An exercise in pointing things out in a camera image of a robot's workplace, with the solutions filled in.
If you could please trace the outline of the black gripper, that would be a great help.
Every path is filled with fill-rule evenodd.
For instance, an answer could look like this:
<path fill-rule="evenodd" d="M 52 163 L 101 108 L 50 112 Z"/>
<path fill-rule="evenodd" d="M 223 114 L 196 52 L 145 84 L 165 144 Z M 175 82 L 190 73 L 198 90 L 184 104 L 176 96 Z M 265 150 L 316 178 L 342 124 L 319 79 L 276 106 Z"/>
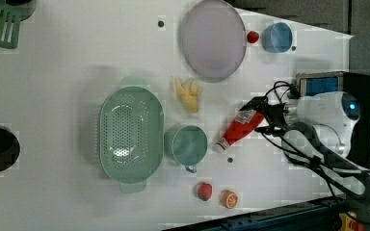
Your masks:
<path fill-rule="evenodd" d="M 256 110 L 267 104 L 268 98 L 266 96 L 256 96 L 251 99 L 247 104 L 245 104 L 240 112 Z M 288 124 L 284 118 L 285 104 L 276 105 L 266 105 L 263 110 L 263 115 L 265 116 L 268 126 L 257 127 L 254 129 L 255 132 L 260 134 L 272 135 L 274 133 L 285 132 L 288 128 Z"/>

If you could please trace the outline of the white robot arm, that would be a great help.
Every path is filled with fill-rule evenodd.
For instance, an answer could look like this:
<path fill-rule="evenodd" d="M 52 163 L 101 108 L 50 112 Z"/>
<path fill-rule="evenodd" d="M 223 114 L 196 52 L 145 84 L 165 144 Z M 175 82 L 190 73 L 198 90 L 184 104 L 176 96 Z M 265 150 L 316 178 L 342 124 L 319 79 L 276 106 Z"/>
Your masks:
<path fill-rule="evenodd" d="M 255 111 L 264 116 L 268 126 L 266 135 L 280 137 L 283 144 L 306 142 L 303 153 L 333 154 L 346 158 L 351 151 L 351 139 L 360 119 L 360 106 L 347 92 L 331 91 L 313 96 L 290 99 L 288 102 L 269 104 L 267 96 L 256 96 L 240 112 Z"/>

